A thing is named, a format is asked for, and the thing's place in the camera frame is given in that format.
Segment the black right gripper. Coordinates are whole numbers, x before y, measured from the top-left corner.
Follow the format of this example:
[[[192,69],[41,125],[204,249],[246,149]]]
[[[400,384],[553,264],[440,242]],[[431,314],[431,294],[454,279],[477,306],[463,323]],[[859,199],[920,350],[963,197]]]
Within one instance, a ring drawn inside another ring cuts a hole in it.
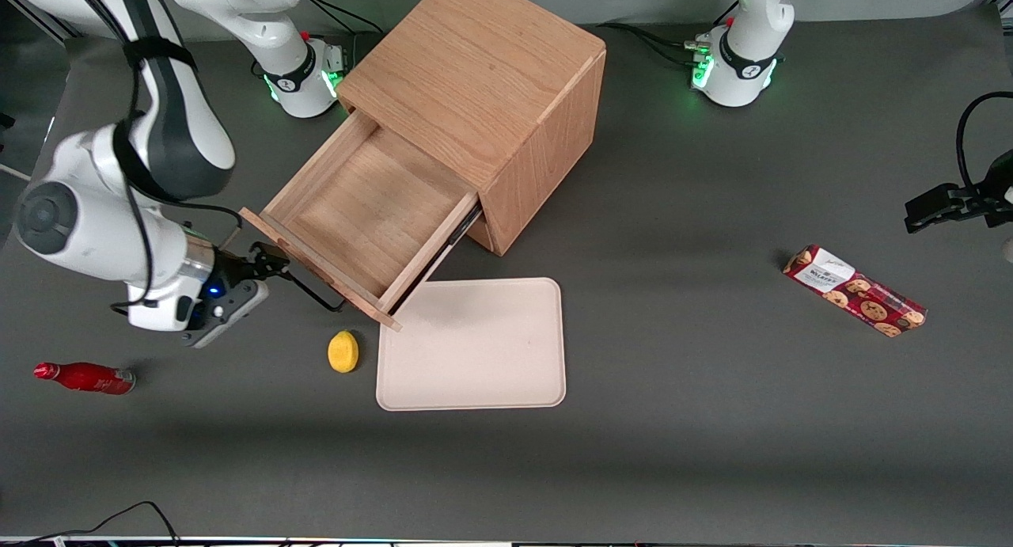
[[[249,258],[214,251],[214,266],[207,277],[207,304],[225,304],[229,299],[236,304],[250,301],[257,294],[254,277],[261,281],[275,277],[290,281],[290,260],[275,257],[274,251],[275,246],[267,243],[252,243]]]

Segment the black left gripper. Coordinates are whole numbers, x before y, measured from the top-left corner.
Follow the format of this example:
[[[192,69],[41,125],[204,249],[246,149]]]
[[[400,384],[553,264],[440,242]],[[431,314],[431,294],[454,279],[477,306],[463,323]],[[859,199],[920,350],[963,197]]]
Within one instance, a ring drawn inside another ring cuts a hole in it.
[[[985,178],[973,183],[962,153],[963,190],[955,184],[940,184],[905,202],[907,233],[915,234],[942,222],[985,218],[987,227],[1012,220],[1012,151],[991,162]],[[963,201],[960,193],[965,194]]]

